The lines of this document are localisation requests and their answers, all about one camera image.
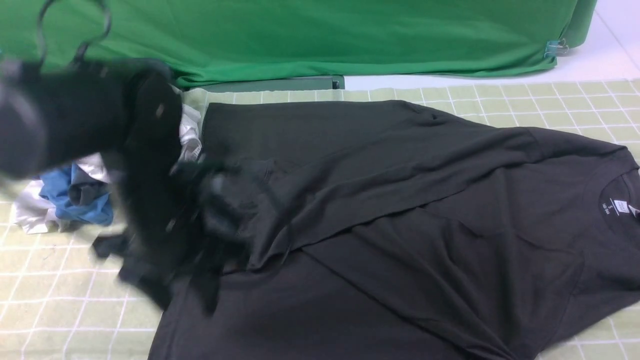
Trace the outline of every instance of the metal clip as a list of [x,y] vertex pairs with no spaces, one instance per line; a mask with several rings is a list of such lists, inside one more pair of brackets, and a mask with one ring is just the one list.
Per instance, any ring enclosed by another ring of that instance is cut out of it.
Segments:
[[559,55],[566,55],[569,52],[569,47],[566,45],[565,39],[551,40],[547,42],[545,48],[546,58],[555,58]]

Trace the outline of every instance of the green backdrop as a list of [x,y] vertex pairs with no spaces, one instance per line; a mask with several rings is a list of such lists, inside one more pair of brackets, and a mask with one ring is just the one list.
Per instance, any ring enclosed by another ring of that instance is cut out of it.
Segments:
[[[556,64],[550,40],[584,41],[596,0],[110,0],[113,30],[90,56],[151,57],[204,85],[314,75],[513,76]],[[0,1],[0,50],[36,56],[42,0]],[[100,33],[89,0],[45,20],[48,66]]]

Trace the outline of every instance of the clothing label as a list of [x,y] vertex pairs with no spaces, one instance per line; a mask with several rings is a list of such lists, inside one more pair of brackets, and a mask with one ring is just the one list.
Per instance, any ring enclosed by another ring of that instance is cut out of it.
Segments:
[[629,207],[627,206],[626,201],[613,200],[613,203],[616,205],[616,209],[619,213],[629,213]]

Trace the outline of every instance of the blue garment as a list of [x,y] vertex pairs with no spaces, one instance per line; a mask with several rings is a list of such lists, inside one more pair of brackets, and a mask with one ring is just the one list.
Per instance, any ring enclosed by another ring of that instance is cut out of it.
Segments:
[[56,216],[63,220],[75,220],[97,225],[111,225],[113,208],[109,201],[109,193],[100,194],[88,204],[74,204],[69,197],[69,188],[77,177],[86,173],[75,163],[69,167],[58,168],[40,175],[43,182],[40,196],[56,206]]

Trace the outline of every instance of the tiled floor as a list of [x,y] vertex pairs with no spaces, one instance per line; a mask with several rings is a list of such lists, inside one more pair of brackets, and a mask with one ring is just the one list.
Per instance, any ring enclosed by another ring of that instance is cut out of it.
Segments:
[[424,88],[469,84],[541,83],[640,78],[640,1],[600,0],[585,44],[559,58],[550,71],[518,78],[445,76],[348,76],[348,90]]

